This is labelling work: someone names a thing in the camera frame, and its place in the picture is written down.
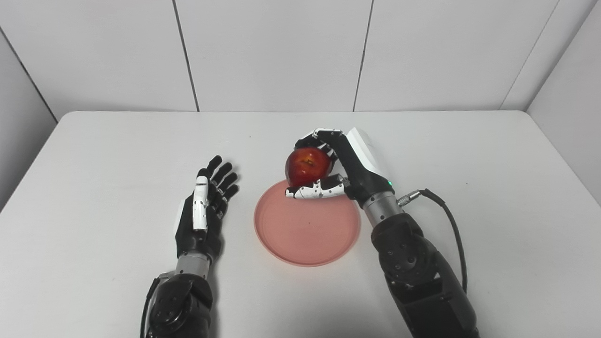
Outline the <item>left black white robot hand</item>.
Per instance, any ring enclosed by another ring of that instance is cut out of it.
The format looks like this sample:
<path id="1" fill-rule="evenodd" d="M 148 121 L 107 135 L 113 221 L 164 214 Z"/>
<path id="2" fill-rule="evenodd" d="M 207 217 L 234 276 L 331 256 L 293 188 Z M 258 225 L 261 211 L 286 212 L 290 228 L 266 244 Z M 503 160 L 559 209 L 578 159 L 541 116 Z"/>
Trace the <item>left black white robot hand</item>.
<path id="1" fill-rule="evenodd" d="M 177 257 L 200 253 L 209 261 L 221 254 L 223 218 L 239 191 L 238 174 L 219 155 L 198 171 L 193 192 L 183 201 L 175 233 Z"/>

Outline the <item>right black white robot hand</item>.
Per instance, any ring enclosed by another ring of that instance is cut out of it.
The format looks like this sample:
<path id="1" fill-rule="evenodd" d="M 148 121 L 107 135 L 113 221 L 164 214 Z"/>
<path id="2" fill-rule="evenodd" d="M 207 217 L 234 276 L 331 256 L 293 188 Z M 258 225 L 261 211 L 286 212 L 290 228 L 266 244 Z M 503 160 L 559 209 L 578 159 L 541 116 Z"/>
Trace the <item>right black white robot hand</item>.
<path id="1" fill-rule="evenodd" d="M 369 137 L 358 128 L 344 133 L 339 129 L 317 128 L 299 139 L 295 150 L 316 147 L 325 152 L 332 163 L 341 164 L 344 173 L 327 174 L 304 184 L 290 184 L 285 196 L 292 199 L 325 199 L 345 195 L 365 208 L 384 198 L 394 197 L 392 183 L 369 144 Z"/>

